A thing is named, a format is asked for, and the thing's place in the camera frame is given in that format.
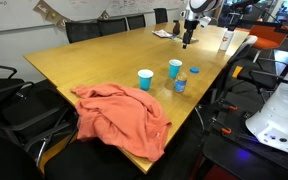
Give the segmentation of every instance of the chair armrest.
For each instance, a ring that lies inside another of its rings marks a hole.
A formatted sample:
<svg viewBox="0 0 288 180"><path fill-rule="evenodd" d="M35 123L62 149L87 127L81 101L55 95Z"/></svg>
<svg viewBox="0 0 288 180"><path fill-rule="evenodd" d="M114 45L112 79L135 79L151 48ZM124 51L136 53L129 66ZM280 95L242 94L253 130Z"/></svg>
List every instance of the chair armrest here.
<svg viewBox="0 0 288 180"><path fill-rule="evenodd" d="M43 113L43 114L40 114L40 115L38 115L38 116L36 116L36 117L34 117L34 118L32 118L32 119L30 119L30 120L22 123L22 124L4 126L4 127L2 127L2 128L3 128L3 129L6 129L6 130L11 130L11 131L20 131L20 130L23 130L23 129L25 129L25 128L27 128L27 127L29 127L29 126L31 126L31 125L33 125L33 124L41 121L42 119L44 119L44 118L46 118L46 117L48 117L48 116L50 116L50 115L58 112L58 111L61 110L63 107L64 107L64 105L54 107L54 108L48 110L47 112L45 112L45 113Z"/></svg>
<svg viewBox="0 0 288 180"><path fill-rule="evenodd" d="M276 61L275 59L266 59L266 58L258 58L257 60L264 60L264 61L271 61L271 62L277 62L277 63L282 63L284 64L285 66L287 65L287 63L285 62L281 62L281 61Z"/></svg>
<svg viewBox="0 0 288 180"><path fill-rule="evenodd" d="M14 76L14 74L17 73L17 70L15 68L8 67L8 66L1 66L0 65L0 69L6 69L6 70L12 71L12 74L8 76L8 79L10 79L12 76Z"/></svg>
<svg viewBox="0 0 288 180"><path fill-rule="evenodd" d="M33 86L34 86L34 83L33 82L24 82L24 83L20 83L20 84L16 84L16 85L14 85L14 86L9 86L9 87L7 87L7 88L3 88L3 89L0 89L0 93L1 92L4 92L4 91L8 91L8 90L11 90L11 89L14 89L14 88L17 88L17 87L22 87L22 86L25 86L25 85L27 85L27 84L30 84L31 85L31 89L33 88Z"/></svg>
<svg viewBox="0 0 288 180"><path fill-rule="evenodd" d="M268 73L268 72L265 72L265 71L251 70L251 71L249 72L249 74L250 74L251 78L253 79L253 81L254 81L254 83L255 83L255 86L256 86L258 92L259 92L259 86L258 86L257 80L256 80L256 78L254 77L253 74L261 74L261 75L265 75L265 76L276 77L276 78L280 79L281 82L288 84L288 80L285 80L285 79L284 79L284 76L279 76L279 75L272 74L272 73Z"/></svg>
<svg viewBox="0 0 288 180"><path fill-rule="evenodd" d="M70 124L69 122L63 122L63 123L59 124L58 126L52 128L52 129L49 129L49 130L44 131L43 133L41 133L41 134L39 134L39 135L37 135L37 136L34 136L33 138L31 138L31 139L24 145L24 147L23 147L24 150L25 150L26 152L28 152L28 151L30 150L31 146L32 146L33 144L35 144L36 142L40 141L41 139L43 139L43 138L45 138L45 137L47 137L47 136L50 136L50 135L56 133L56 132L58 132L58 131L60 131L60 130L62 130L62 129L64 129L64 128L70 126L70 125L71 125L71 124Z"/></svg>

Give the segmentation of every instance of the whiteboard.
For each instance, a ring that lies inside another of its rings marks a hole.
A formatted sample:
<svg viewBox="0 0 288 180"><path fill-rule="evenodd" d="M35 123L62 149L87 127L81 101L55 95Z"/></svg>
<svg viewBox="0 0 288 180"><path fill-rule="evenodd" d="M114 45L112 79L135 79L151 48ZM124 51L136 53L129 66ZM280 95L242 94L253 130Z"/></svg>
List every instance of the whiteboard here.
<svg viewBox="0 0 288 180"><path fill-rule="evenodd" d="M33 11L39 0L0 0L0 31L51 24ZM104 10L109 16L152 12L154 8L173 9L183 0L44 0L52 9L72 20L97 19Z"/></svg>

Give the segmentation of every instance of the blue paper cup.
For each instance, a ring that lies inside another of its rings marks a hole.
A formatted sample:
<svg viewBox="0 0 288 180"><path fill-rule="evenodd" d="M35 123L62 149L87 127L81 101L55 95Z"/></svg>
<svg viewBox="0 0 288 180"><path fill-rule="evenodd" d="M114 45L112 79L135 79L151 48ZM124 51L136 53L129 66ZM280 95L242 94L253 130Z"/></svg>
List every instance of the blue paper cup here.
<svg viewBox="0 0 288 180"><path fill-rule="evenodd" d="M169 63L170 63L169 75L171 78L176 78L176 75L178 71L180 70L180 67L182 66L182 61L177 60L177 59L171 59Z"/></svg>
<svg viewBox="0 0 288 180"><path fill-rule="evenodd" d="M140 89L144 91L150 89L153 75L153 71L149 69L142 69L138 71L138 76L140 77Z"/></svg>

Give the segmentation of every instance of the paper banner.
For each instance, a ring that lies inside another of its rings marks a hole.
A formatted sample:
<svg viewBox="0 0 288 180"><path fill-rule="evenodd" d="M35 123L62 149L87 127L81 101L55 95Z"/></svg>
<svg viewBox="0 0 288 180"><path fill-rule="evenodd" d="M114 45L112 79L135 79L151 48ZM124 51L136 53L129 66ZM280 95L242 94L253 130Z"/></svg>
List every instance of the paper banner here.
<svg viewBox="0 0 288 180"><path fill-rule="evenodd" d="M47 17L47 14L52 8L43 0L40 0L36 6L33 8L33 11L39 13L43 19L45 20Z"/></svg>
<svg viewBox="0 0 288 180"><path fill-rule="evenodd" d="M100 15L100 17L98 17L97 19L101 19L101 20L107 20L110 18L110 15L106 12L106 10L104 10L102 12L102 14Z"/></svg>
<svg viewBox="0 0 288 180"><path fill-rule="evenodd" d="M56 24L56 26L59 28L64 28L66 22L71 22L71 20L64 17L64 16L61 16L61 18L60 18L59 22Z"/></svg>
<svg viewBox="0 0 288 180"><path fill-rule="evenodd" d="M43 0L40 0L33 10L41 14L44 20L50 21L57 27L65 27L65 22L71 22L70 19L62 16Z"/></svg>
<svg viewBox="0 0 288 180"><path fill-rule="evenodd" d="M60 20L59 18L61 18L61 17L62 17L62 15L60 15L54 9L51 9L46 16L46 21L50 21L52 24L57 25L57 23Z"/></svg>

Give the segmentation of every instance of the wooden table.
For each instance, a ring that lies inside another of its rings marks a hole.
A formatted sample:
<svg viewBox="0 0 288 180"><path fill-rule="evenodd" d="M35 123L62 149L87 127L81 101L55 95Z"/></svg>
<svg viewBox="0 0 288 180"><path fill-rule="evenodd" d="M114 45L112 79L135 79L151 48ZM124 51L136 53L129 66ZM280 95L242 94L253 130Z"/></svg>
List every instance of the wooden table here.
<svg viewBox="0 0 288 180"><path fill-rule="evenodd" d="M138 70L151 69L154 77L148 93L162 105L172 122L167 138L169 143L248 35L235 32L228 50L222 51L219 46L225 30L215 26L197 28L193 37L199 41L188 45L187 49L182 48L182 43L152 34L160 29L171 32L173 27L174 23L162 23L25 54L24 57L73 105L78 97L70 92L71 88L106 82L139 88ZM168 77L170 59L180 59L183 62L181 71L189 74L183 93L173 91L174 80ZM190 73L191 67L198 67L200 72ZM152 167L153 163L147 159L121 150L144 173Z"/></svg>

